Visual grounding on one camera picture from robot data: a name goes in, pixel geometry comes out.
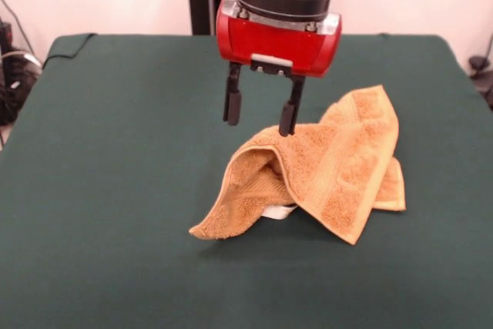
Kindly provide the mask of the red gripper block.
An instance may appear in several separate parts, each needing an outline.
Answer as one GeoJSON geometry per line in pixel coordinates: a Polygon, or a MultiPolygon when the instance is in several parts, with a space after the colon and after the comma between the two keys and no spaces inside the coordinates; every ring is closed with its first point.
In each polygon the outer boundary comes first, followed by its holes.
{"type": "Polygon", "coordinates": [[[231,61],[226,79],[223,121],[236,126],[240,120],[239,90],[242,65],[266,63],[291,72],[290,98],[284,103],[279,133],[295,133],[305,77],[324,76],[336,54],[342,18],[329,13],[319,22],[289,22],[255,14],[238,0],[221,0],[216,15],[216,40],[220,55],[231,61]]]}

